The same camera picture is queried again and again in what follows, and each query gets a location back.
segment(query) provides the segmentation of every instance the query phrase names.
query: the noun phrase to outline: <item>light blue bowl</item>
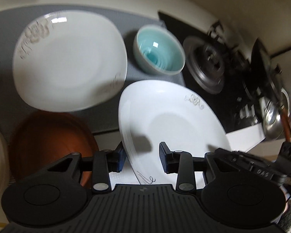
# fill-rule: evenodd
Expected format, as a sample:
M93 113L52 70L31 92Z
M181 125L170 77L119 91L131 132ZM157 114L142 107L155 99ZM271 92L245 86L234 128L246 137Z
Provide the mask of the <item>light blue bowl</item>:
M140 28L133 52L138 65L149 74L178 74L185 64L180 42L171 32L157 25Z

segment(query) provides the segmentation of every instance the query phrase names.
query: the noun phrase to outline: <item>terracotta bowl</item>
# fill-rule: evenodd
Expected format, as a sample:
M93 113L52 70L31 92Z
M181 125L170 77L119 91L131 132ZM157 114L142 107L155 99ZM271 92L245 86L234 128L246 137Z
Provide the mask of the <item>terracotta bowl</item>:
M17 181L72 152L88 157L98 150L91 131L77 117L37 111L20 123L10 140L10 169ZM91 172L84 172L81 185L87 186L90 178Z

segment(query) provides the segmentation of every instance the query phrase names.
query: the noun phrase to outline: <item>ribbed black surface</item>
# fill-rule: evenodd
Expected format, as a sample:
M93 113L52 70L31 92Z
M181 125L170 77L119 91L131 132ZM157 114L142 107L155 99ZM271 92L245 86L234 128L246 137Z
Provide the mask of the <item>ribbed black surface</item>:
M26 228L11 223L4 233L154 233L256 232L279 233L276 225L240 230L210 218L193 195L176 193L171 185L117 185L113 192L94 196L74 219L49 228Z

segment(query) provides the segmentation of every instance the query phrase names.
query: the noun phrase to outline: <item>black pan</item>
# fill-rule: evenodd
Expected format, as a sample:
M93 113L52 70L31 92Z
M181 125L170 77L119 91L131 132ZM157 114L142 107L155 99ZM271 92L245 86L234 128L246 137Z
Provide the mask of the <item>black pan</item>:
M269 98L277 105L281 122L284 128L286 141L291 140L291 121L283 104L281 89L281 69L277 66L271 68L271 59L262 42L257 39L251 54L252 84L259 87L263 96Z

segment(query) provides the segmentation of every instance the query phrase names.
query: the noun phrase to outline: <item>gray mat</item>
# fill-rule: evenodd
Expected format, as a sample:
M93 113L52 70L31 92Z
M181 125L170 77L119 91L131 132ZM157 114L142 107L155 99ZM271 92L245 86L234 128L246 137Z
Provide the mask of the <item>gray mat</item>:
M145 79L158 79L185 85L182 74L151 76L142 72L133 57L132 45L137 30L146 24L164 26L162 21L132 15L125 12L96 7L71 5L43 5L16 8L0 12L0 131L9 140L16 125L36 109L27 105L17 94L13 76L12 59L15 44L23 29L35 18L58 10L86 10L109 18L124 38L128 56L126 82L123 87ZM114 98L89 109L73 112L80 117L93 133L113 131L119 128L118 106L121 92Z

